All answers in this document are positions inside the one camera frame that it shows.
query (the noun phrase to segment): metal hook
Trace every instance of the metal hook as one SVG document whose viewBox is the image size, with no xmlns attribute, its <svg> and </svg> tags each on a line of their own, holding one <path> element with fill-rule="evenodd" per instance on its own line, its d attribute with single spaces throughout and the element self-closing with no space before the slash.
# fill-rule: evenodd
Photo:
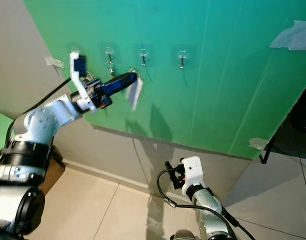
<svg viewBox="0 0 306 240">
<path fill-rule="evenodd" d="M 180 69 L 184 68 L 184 57 L 181 57 L 181 66 L 179 67 Z"/>
<path fill-rule="evenodd" d="M 105 48 L 105 53 L 108 55 L 108 60 L 106 61 L 108 64 L 112 64 L 112 55 L 114 53 L 113 49 L 111 47 L 106 47 Z"/>
<path fill-rule="evenodd" d="M 112 64 L 112 57 L 111 57 L 111 54 L 108 53 L 107 55 L 108 55 L 108 59 L 109 59 L 109 60 L 107 61 L 107 63 L 108 63 L 108 64 Z"/>
<path fill-rule="evenodd" d="M 180 50 L 179 52 L 178 52 L 178 58 L 180 59 L 180 61 L 181 61 L 181 65 L 180 65 L 180 67 L 179 67 L 179 69 L 183 69 L 184 68 L 184 62 L 186 61 L 186 59 L 187 59 L 187 52 L 185 52 L 185 50 Z"/>
<path fill-rule="evenodd" d="M 145 49 L 141 49 L 140 56 L 143 60 L 142 66 L 146 67 L 146 58 L 148 57 L 148 52 Z"/>
<path fill-rule="evenodd" d="M 143 63 L 142 63 L 142 65 L 145 67 L 145 66 L 146 66 L 145 56 L 143 55 L 142 58 L 143 58 Z"/>
</svg>

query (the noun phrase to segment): white tape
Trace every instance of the white tape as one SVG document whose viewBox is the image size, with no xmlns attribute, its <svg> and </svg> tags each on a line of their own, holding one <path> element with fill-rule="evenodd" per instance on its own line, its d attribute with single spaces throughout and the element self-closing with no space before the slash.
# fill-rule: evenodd
<svg viewBox="0 0 306 240">
<path fill-rule="evenodd" d="M 255 138 L 249 139 L 249 146 L 251 148 L 255 148 L 258 150 L 264 150 L 268 142 L 269 142 L 268 140 L 265 140 L 259 137 L 255 137 Z"/>
<path fill-rule="evenodd" d="M 60 60 L 57 60 L 57 59 L 53 59 L 51 56 L 47 56 L 45 58 L 45 61 L 46 61 L 46 65 L 50 66 L 55 66 L 57 68 L 61 68 L 63 69 L 64 68 L 64 63 Z"/>
<path fill-rule="evenodd" d="M 306 51 L 306 21 L 294 21 L 294 25 L 282 31 L 271 43 L 271 48 L 288 48 L 291 51 Z"/>
</svg>

